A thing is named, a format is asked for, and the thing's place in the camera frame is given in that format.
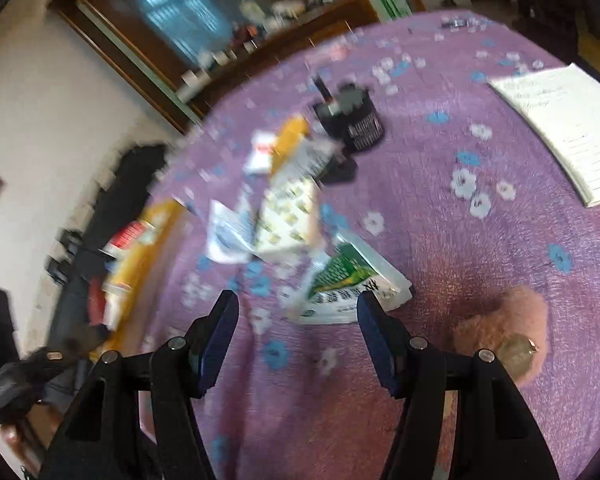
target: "notebook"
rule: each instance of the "notebook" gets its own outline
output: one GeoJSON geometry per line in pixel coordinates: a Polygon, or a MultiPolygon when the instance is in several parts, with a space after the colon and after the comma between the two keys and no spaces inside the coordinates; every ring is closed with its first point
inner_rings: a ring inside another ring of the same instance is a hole
{"type": "Polygon", "coordinates": [[[600,204],[600,83],[572,64],[489,84],[536,131],[584,205],[600,204]]]}

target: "bed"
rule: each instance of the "bed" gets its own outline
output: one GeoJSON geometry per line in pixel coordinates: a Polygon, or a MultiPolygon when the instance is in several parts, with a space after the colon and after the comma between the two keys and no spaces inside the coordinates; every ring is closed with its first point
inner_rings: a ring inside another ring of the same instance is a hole
{"type": "MultiPolygon", "coordinates": [[[[331,86],[356,80],[372,88],[387,134],[356,157],[355,182],[322,189],[326,238],[347,227],[409,278],[416,295],[393,316],[442,349],[451,349],[459,321],[493,309],[504,288],[541,293],[550,350],[522,394],[560,477],[576,478],[600,446],[600,206],[583,207],[539,138],[485,83],[560,62],[504,25],[462,11],[417,14],[346,39],[348,57],[320,74],[331,86]],[[441,29],[453,15],[477,23],[441,29]],[[383,85],[374,76],[379,65],[391,78],[383,85]],[[463,168],[475,175],[479,200],[456,196],[464,183],[454,172],[463,168]]],[[[219,478],[376,479],[402,407],[379,386],[355,324],[283,318],[309,256],[243,266],[204,256],[209,201],[233,207],[248,186],[258,206],[266,188],[265,178],[242,172],[253,130],[275,131],[293,112],[315,120],[308,105],[319,94],[304,56],[227,96],[152,192],[154,202],[174,196],[192,214],[176,257],[160,270],[142,350],[181,335],[224,288],[240,299],[218,383],[194,402],[219,478]]],[[[141,411],[151,431],[150,404],[141,411]]],[[[448,476],[450,432],[446,424],[436,480],[448,476]]]]}

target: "stuffed animal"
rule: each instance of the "stuffed animal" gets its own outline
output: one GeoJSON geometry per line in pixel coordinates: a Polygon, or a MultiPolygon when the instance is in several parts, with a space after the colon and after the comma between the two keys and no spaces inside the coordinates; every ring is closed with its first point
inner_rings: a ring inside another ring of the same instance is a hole
{"type": "Polygon", "coordinates": [[[453,330],[454,347],[465,355],[481,348],[496,354],[518,387],[535,379],[548,352],[548,307],[540,294],[527,286],[506,290],[499,308],[474,316],[453,330]]]}

